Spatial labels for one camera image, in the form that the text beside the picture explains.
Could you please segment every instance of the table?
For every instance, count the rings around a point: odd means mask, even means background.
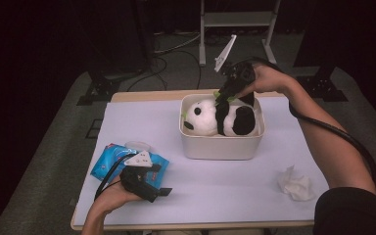
[[[270,47],[273,29],[276,24],[277,14],[281,0],[275,0],[272,12],[218,12],[206,13],[205,0],[201,0],[201,18],[200,18],[200,66],[206,65],[206,45],[205,45],[205,28],[216,26],[268,26],[267,36],[261,42],[267,60],[276,64],[273,52]]]
[[[187,94],[210,94],[213,91],[129,92],[113,96],[105,112],[88,172],[104,146],[111,142],[143,141],[153,147],[152,152],[169,160],[162,187],[173,190],[169,196],[157,198],[152,204],[132,202],[113,211],[106,217],[106,230],[313,225],[317,197],[328,186],[308,151],[298,122],[289,114],[285,97],[277,93],[257,95],[266,132],[253,159],[204,161],[183,156],[178,132],[180,100]],[[281,192],[276,177],[290,165],[295,166],[296,174],[311,179],[316,199],[295,202]],[[82,228],[99,184],[100,181],[87,173],[71,220],[74,230]]]

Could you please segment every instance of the panda eye patch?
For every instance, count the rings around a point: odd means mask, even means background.
[[[201,113],[201,109],[200,109],[200,108],[195,108],[195,110],[194,110],[194,114],[195,114],[196,116],[198,116],[200,113]]]

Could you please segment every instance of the stuffed animal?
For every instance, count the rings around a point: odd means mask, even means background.
[[[205,99],[193,104],[186,113],[184,126],[187,133],[197,136],[253,136],[259,133],[257,111],[253,106],[235,99],[222,117],[214,99]]]

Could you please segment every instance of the person's right hand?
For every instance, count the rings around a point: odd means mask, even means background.
[[[255,69],[256,80],[243,89],[237,97],[243,97],[251,92],[257,93],[276,91],[286,93],[289,81],[292,77],[262,64],[253,65]]]

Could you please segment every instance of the wet wipes package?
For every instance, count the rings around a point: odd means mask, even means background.
[[[161,169],[156,172],[148,171],[145,176],[145,181],[153,187],[159,189],[161,187],[161,182],[164,177],[166,167],[169,164],[169,161],[164,159],[160,155],[153,154],[151,152],[148,153],[151,158],[152,164],[160,165]],[[136,155],[139,154],[139,151],[129,149],[117,144],[110,144],[106,146],[99,160],[91,170],[90,174],[102,181],[109,172],[109,170],[112,168],[112,166],[115,164],[115,162],[129,154]],[[119,175],[121,171],[126,167],[124,162],[125,161],[122,161],[118,165],[118,167],[116,168],[108,182],[115,178],[115,176]]]

